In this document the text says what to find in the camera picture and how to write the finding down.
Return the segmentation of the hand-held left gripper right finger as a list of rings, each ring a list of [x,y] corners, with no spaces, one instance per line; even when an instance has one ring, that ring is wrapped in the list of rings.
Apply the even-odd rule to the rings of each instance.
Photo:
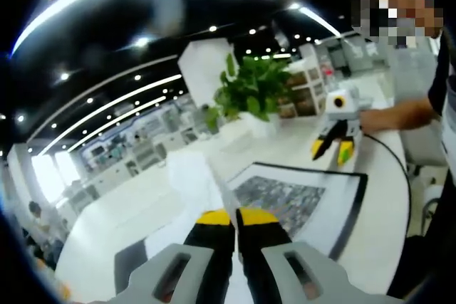
[[[293,242],[263,209],[236,210],[239,252],[254,303],[401,303],[352,285],[345,269],[305,242]]]

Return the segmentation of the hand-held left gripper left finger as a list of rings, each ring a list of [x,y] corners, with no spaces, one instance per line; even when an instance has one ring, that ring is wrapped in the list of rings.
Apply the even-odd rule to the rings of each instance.
[[[114,257],[110,303],[223,303],[234,238],[229,214],[219,209],[203,213],[184,243],[171,243],[154,256],[137,241]]]

